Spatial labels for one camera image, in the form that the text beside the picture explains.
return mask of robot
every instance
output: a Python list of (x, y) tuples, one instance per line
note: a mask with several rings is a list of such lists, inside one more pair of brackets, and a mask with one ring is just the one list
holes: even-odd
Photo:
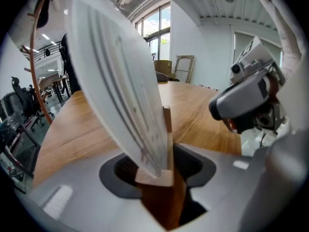
[[(257, 37), (231, 71), (232, 84), (209, 104), (212, 116), (234, 133), (254, 127), (276, 131), (285, 114), (275, 94), (286, 86), (285, 78)], [(253, 157), (175, 144), (174, 161), (189, 200), (182, 226), (175, 231), (263, 229), (307, 179), (308, 143), (308, 129), (301, 128), (256, 150)], [(141, 203), (134, 183), (136, 169), (115, 150), (66, 166), (33, 190), (30, 198), (20, 200), (47, 230), (165, 231)], [(190, 217), (196, 210), (198, 214)]]

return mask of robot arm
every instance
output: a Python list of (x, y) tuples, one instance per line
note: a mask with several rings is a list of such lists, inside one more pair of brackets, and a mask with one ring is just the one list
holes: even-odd
[(223, 120), (230, 131), (239, 134), (254, 127), (276, 131), (283, 118), (273, 93), (285, 79), (258, 37), (242, 51), (231, 71), (232, 85), (209, 104), (212, 117)]

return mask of copper pole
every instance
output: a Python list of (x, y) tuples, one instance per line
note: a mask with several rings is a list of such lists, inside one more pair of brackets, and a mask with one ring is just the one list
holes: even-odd
[(24, 45), (22, 45), (22, 48), (25, 50), (26, 53), (28, 53), (29, 55), (31, 54), (31, 52)]
[(40, 85), (41, 80), (43, 80), (43, 78), (40, 78), (40, 79), (39, 79), (39, 81), (38, 81), (38, 85)]
[(32, 33), (31, 33), (31, 38), (30, 38), (30, 68), (31, 68), (31, 76), (32, 76), (32, 81), (33, 81), (33, 86), (35, 89), (35, 94), (37, 96), (38, 102), (40, 104), (40, 107), (48, 121), (49, 124), (52, 124), (52, 119), (50, 118), (48, 111), (44, 105), (43, 99), (41, 97), (41, 93), (40, 93), (40, 89), (38, 86), (38, 81), (37, 81), (37, 76), (35, 74), (35, 69), (34, 69), (34, 38), (35, 38), (35, 32), (37, 29), (37, 24), (38, 24), (38, 20), (39, 20), (39, 16), (43, 7), (45, 0), (41, 0), (39, 3), (39, 6), (37, 8), (37, 10), (34, 13), (34, 23), (33, 23), (33, 27), (32, 27)]

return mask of chair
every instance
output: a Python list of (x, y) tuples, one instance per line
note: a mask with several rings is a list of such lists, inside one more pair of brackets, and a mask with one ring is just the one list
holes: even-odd
[(44, 126), (44, 124), (42, 123), (42, 117), (44, 117), (45, 115), (40, 114), (41, 108), (39, 102), (36, 99), (34, 89), (30, 90), (29, 92), (27, 92), (27, 90), (25, 89), (22, 89), (19, 86), (19, 79), (13, 76), (12, 76), (12, 87), (17, 96), (19, 97), (19, 100), (23, 106), (24, 115), (26, 117), (36, 115), (36, 119), (34, 120), (33, 124), (30, 127), (31, 130), (34, 131), (33, 127), (35, 126), (35, 124), (38, 123), (38, 121), (40, 121), (40, 124)]

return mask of white ceiling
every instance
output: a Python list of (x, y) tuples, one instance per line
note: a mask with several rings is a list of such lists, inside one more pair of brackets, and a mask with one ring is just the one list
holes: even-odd
[(225, 17), (254, 22), (275, 29), (275, 24), (259, 0), (172, 0), (178, 4), (196, 24), (204, 18)]
[[(21, 10), (19, 16), (12, 24), (9, 34), (14, 43), (20, 47), (22, 44), (29, 46), (29, 38), (33, 18), (27, 16), (32, 13), (37, 0), (29, 0), (25, 7)], [(140, 7), (145, 0), (133, 0), (130, 4), (122, 7), (125, 10), (120, 11), (129, 16), (135, 8)], [(263, 25), (270, 29), (275, 29), (275, 25), (262, 7), (259, 0), (235, 0), (228, 3), (226, 0), (172, 0), (177, 3), (196, 24), (201, 24), (204, 18), (225, 17), (247, 20), (256, 24)], [(46, 26), (36, 31), (35, 49), (38, 50), (47, 46), (50, 41), (61, 41), (65, 34), (63, 10), (66, 9), (66, 0), (53, 0), (49, 6), (49, 20)], [(50, 41), (45, 39), (42, 34), (46, 34)]]
[[(63, 11), (66, 9), (67, 0), (53, 0), (49, 5), (49, 19), (48, 23), (41, 29), (36, 31), (35, 37), (35, 50), (45, 47), (50, 41), (61, 41), (64, 36), (64, 17), (66, 16)], [(131, 11), (134, 10), (144, 0), (133, 0), (129, 4), (122, 5), (119, 9), (125, 16), (128, 16)], [(31, 28), (33, 25), (33, 18), (28, 16), (27, 13), (33, 13), (37, 0), (29, 0), (25, 7), (21, 10), (20, 14), (16, 17), (13, 22), (9, 34), (13, 42), (17, 47), (21, 47), (25, 44), (29, 47), (29, 39), (31, 34)], [(42, 34), (47, 35), (50, 40), (45, 39)]]
[(58, 73), (57, 60), (50, 62), (40, 68), (35, 69), (37, 78), (45, 76), (45, 78)]

